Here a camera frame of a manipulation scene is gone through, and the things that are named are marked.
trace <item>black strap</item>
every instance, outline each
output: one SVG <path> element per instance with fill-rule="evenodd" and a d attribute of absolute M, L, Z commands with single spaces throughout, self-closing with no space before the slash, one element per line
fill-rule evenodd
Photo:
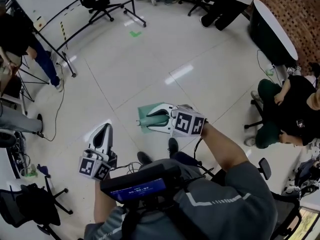
<path fill-rule="evenodd" d="M 200 228 L 173 201 L 172 206 L 162 210 L 187 240 L 209 240 Z"/>

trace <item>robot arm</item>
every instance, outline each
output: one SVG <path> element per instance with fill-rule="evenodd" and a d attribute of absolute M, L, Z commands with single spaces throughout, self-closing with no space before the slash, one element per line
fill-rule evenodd
<path fill-rule="evenodd" d="M 112 145 L 112 125 L 103 124 L 89 138 L 88 148 L 83 151 L 79 159 L 79 174 L 103 181 L 111 169 L 117 167 L 117 155 L 111 150 Z"/>

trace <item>black pants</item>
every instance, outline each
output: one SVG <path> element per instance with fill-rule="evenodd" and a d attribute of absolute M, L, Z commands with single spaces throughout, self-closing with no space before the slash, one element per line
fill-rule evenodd
<path fill-rule="evenodd" d="M 248 6 L 248 4 L 237 0 L 216 0 L 213 6 L 210 7 L 209 13 L 202 17 L 201 22 L 203 26 L 209 27 L 220 16 L 215 22 L 215 26 L 221 31 L 233 22 Z"/>

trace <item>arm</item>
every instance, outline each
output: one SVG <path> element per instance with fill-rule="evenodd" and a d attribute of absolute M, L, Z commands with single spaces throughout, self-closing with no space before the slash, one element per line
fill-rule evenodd
<path fill-rule="evenodd" d="M 282 86 L 282 90 L 274 96 L 274 102 L 275 104 L 281 105 L 281 103 L 284 101 L 286 94 L 289 92 L 291 88 L 290 80 L 287 78 Z"/>
<path fill-rule="evenodd" d="M 9 65 L 11 61 L 8 55 L 6 54 L 5 50 L 1 46 L 0 46 L 0 56 L 2 57 L 4 64 Z"/>
<path fill-rule="evenodd" d="M 235 142 L 211 124 L 204 124 L 201 137 L 225 172 L 236 165 L 249 161 L 244 151 Z"/>
<path fill-rule="evenodd" d="M 95 182 L 95 201 L 93 217 L 95 223 L 104 223 L 111 211 L 117 206 L 116 201 L 100 190 L 100 182 Z"/>

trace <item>black shoe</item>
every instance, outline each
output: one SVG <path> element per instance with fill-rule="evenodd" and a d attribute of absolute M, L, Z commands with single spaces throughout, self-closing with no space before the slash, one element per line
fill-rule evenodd
<path fill-rule="evenodd" d="M 145 152 L 139 151 L 136 156 L 138 157 L 139 162 L 143 165 L 149 165 L 151 164 L 153 161 L 150 158 L 150 156 L 148 156 Z"/>
<path fill-rule="evenodd" d="M 169 157 L 171 158 L 172 155 L 174 155 L 175 153 L 177 153 L 179 151 L 179 145 L 178 142 L 176 141 L 175 138 L 170 138 L 169 139 Z"/>
<path fill-rule="evenodd" d="M 44 121 L 42 119 L 42 115 L 41 114 L 38 114 L 38 116 L 36 117 L 36 119 L 40 120 L 41 121 L 41 130 L 40 130 L 40 133 L 42 133 L 42 130 L 44 129 Z"/>

